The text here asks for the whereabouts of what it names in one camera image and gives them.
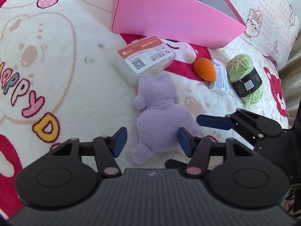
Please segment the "person's left hand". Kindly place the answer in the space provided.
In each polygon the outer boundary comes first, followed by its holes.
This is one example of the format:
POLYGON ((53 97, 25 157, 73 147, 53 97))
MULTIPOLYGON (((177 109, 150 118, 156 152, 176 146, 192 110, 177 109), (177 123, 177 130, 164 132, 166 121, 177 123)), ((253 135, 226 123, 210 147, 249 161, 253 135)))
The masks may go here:
POLYGON ((300 183, 293 184, 283 203, 283 209, 298 220, 300 220, 300 193, 300 183))

